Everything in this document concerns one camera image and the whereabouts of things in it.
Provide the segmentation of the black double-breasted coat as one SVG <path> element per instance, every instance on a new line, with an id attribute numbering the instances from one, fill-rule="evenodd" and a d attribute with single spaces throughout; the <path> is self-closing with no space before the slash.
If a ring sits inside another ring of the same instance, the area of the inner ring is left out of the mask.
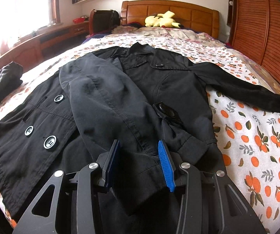
<path id="1" fill-rule="evenodd" d="M 198 170 L 226 172 L 206 89 L 280 113 L 280 95 L 209 63 L 135 43 L 58 68 L 0 120 L 0 202 L 11 232 L 55 171 L 80 171 L 119 140 L 103 233 L 176 233 L 181 197 L 167 187 L 158 143 Z"/>

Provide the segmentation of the folded black garment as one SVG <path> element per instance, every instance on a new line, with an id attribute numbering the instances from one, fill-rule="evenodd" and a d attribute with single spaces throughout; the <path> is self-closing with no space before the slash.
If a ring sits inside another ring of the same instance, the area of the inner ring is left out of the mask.
<path id="1" fill-rule="evenodd" d="M 22 84 L 23 67 L 11 62 L 0 69 L 0 103 Z"/>

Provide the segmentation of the wooden desk cabinet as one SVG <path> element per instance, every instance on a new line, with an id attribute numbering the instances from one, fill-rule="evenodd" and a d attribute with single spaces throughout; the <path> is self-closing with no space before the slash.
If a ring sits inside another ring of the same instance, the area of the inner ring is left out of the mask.
<path id="1" fill-rule="evenodd" d="M 40 34 L 4 53 L 0 57 L 0 69 L 14 61 L 27 72 L 40 63 L 82 44 L 88 35 L 87 21 Z"/>

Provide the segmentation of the floral quilt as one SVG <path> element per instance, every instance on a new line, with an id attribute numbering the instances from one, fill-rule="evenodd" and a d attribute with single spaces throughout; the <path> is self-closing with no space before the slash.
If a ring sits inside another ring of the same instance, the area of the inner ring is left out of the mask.
<path id="1" fill-rule="evenodd" d="M 226 46 L 220 40 L 215 39 L 205 32 L 194 32 L 193 30 L 179 28 L 162 28 L 162 27 L 141 27 L 119 26 L 112 30 L 112 34 L 135 34 L 138 36 L 159 36 L 170 39 L 178 39 L 184 41 L 192 41 L 205 46 Z"/>

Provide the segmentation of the red bowl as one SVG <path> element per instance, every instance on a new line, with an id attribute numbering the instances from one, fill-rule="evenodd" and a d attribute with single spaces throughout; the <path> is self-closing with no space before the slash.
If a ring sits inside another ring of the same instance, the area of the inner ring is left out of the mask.
<path id="1" fill-rule="evenodd" d="M 85 18 L 76 18 L 76 19 L 73 19 L 73 23 L 74 24 L 79 24 L 79 23 L 84 23 L 86 19 Z"/>

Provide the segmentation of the dark wooden chair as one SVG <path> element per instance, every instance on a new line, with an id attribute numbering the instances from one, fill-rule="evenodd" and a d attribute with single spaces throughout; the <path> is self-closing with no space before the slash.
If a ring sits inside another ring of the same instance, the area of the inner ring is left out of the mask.
<path id="1" fill-rule="evenodd" d="M 121 24 L 119 13 L 115 10 L 96 10 L 90 12 L 89 33 L 95 34 L 113 29 Z"/>

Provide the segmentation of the wooden louvered wardrobe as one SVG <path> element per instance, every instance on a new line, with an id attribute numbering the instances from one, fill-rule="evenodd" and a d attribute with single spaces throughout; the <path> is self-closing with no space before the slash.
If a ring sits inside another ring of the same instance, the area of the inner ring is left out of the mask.
<path id="1" fill-rule="evenodd" d="M 231 45 L 280 83 L 280 0 L 233 0 Z"/>

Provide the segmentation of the yellow plush toy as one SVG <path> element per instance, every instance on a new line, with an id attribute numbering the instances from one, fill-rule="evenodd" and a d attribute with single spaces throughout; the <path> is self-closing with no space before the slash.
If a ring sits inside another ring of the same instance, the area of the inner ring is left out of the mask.
<path id="1" fill-rule="evenodd" d="M 167 11 L 164 14 L 148 16 L 145 19 L 146 27 L 163 27 L 163 28 L 184 28 L 184 26 L 174 20 L 175 14 Z"/>

